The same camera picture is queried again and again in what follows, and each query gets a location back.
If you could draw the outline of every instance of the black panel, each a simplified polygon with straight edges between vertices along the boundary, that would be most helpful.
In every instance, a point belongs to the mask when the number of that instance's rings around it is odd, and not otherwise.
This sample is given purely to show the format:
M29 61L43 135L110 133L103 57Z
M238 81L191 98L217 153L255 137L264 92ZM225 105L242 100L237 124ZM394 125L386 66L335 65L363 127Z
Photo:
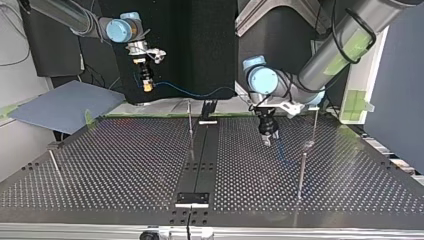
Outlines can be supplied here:
M104 16L119 17L123 12L138 11L145 29L151 29L147 41L167 52L160 65L153 66L156 82L168 81L197 94L218 87L233 87L236 79L235 0L163 0L100 2ZM114 44L125 94L130 103L168 97L186 97L168 86L146 94L137 87L138 72L122 44ZM211 98L227 99L229 90Z
M38 76L81 73L78 37L68 27L34 10L21 15Z
M390 25L365 130L424 172L424 5L406 10Z

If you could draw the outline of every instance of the black backdrop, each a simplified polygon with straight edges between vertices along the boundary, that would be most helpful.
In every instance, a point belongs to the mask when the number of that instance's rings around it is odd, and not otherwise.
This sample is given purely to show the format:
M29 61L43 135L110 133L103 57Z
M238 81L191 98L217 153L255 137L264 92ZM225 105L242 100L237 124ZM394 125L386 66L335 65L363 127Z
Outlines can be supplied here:
M237 72L237 39L234 21L236 0L102 0L104 16L119 17L138 11L151 47L167 52L165 60L154 65L155 82L167 81L196 94L207 94L219 87L234 87ZM113 44L127 101L139 103L187 95L169 86L158 86L151 93L137 87L137 71L122 44ZM228 99L231 90L211 98Z
M86 8L90 8L92 2L75 1ZM119 17L126 11L140 12L145 28L151 29L147 36L149 43L168 53L163 63L154 66L155 80L169 81L191 92L205 94L218 87L233 87L234 80L245 86L242 61L248 57L265 55L270 65L296 73L311 56L310 40L315 36L314 29L290 8L272 10L242 38L236 37L234 20L238 14L237 5L241 10L248 1L96 0L94 12L108 17ZM340 1L337 20L344 16L343 9L354 2ZM327 13L331 13L329 9L332 1L323 0L322 3ZM56 41L55 38L46 36L39 44L40 49L51 46L52 41ZM124 93L130 103L187 97L167 86L161 86L149 94L138 89L133 78L136 66L128 57L125 45L113 44L111 48L98 39L89 38L80 38L80 43L85 62L104 76L106 87L121 76L122 82L115 84L114 90ZM67 58L69 64L79 63L75 56L71 58L64 53L60 54ZM343 95L343 80L346 79L347 72L348 69L330 91L336 105ZM90 82L89 74L82 74L82 78ZM57 87L74 80L75 76L52 79ZM224 90L211 98L226 99L231 96L231 91Z

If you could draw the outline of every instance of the black clamp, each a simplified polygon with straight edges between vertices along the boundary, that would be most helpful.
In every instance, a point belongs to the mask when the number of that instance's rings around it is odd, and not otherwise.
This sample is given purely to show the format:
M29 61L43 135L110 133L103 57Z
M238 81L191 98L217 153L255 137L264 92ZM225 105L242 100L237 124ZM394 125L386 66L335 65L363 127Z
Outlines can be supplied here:
M210 116L212 113L215 113L217 104L218 100L206 100L203 102L202 115L199 119L200 125L218 124L218 119Z

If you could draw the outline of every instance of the green tape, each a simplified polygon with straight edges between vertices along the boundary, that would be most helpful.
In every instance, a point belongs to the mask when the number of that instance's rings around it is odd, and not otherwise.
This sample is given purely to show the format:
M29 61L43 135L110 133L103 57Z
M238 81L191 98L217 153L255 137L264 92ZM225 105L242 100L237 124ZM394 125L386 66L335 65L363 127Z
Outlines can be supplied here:
M342 112L342 120L359 121L361 114L366 110L366 91L349 90Z
M0 120L9 118L9 114L18 108L19 105L10 105L0 109Z
M343 47L343 50L353 61L357 61L368 52L367 48L370 42L371 36L364 30L358 29ZM339 53L325 69L324 74L335 76L348 64L349 62Z
M97 126L97 121L91 116L90 110L85 110L85 124L88 126L89 129L94 128Z

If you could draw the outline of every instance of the metal bracket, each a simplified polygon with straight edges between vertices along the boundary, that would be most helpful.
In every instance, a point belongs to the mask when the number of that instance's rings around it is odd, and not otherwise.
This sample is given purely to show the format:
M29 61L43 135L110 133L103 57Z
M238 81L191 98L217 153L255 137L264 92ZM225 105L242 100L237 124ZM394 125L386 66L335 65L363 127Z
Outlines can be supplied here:
M210 114L215 112L217 104L218 104L218 100L206 100L203 103L202 115L200 116L200 119L199 119L200 125L218 124L218 119L216 117L210 116Z
M263 16L276 7L290 7L298 12L312 27L315 28L320 3L317 0L251 0L236 19L236 34L243 36ZM317 31L325 34L330 28L330 19L321 11Z
M305 107L305 105L301 103L293 102L283 100L283 101L277 101L277 99L273 99L270 102L266 102L261 104L260 107L267 107L267 108L281 108L284 111L286 111L289 114L289 118L292 118L296 115L298 115L302 109Z
M209 208L209 193L179 193L176 208Z

